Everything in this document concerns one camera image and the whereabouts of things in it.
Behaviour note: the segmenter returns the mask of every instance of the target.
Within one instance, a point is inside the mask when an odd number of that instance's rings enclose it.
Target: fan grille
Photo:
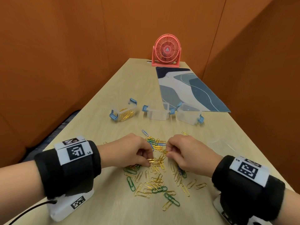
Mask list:
[[[179,54],[180,43],[174,35],[166,34],[158,38],[154,47],[158,61],[170,63],[176,61]]]

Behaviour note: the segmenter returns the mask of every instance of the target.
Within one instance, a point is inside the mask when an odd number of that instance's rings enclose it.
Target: hand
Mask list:
[[[167,142],[166,156],[174,159],[181,169],[212,177],[222,156],[192,136],[177,134]]]
[[[149,167],[150,163],[147,159],[153,158],[151,145],[144,138],[133,133],[97,148],[100,153],[101,168],[126,167],[134,164]]]

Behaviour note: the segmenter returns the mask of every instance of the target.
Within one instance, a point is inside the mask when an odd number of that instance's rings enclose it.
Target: black cable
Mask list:
[[[18,215],[13,221],[10,222],[9,225],[12,225],[14,222],[16,222],[20,217],[22,217],[23,215],[25,215],[27,212],[30,212],[32,209],[35,209],[41,205],[45,205],[45,204],[56,204],[57,203],[57,200],[50,200],[50,201],[46,201],[46,202],[43,202],[41,204],[38,204],[36,206],[33,206],[31,208],[29,208],[28,210],[26,210],[25,212],[21,213],[20,215]]]

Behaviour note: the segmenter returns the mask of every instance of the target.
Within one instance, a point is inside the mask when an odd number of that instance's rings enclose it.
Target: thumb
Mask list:
[[[177,164],[183,168],[183,167],[186,167],[185,165],[185,159],[180,155],[178,154],[177,152],[174,152],[174,151],[169,151],[166,156],[168,158],[171,158],[171,159],[174,159],[175,162],[177,162]]]
[[[137,155],[136,161],[137,164],[140,164],[145,167],[150,167],[150,163],[148,162],[148,160],[141,155]]]

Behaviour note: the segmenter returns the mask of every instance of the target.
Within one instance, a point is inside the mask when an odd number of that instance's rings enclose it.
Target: left hand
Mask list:
[[[109,166],[126,167],[140,164],[149,167],[147,159],[153,158],[151,145],[142,137],[130,133],[113,142],[97,146],[101,168]]]

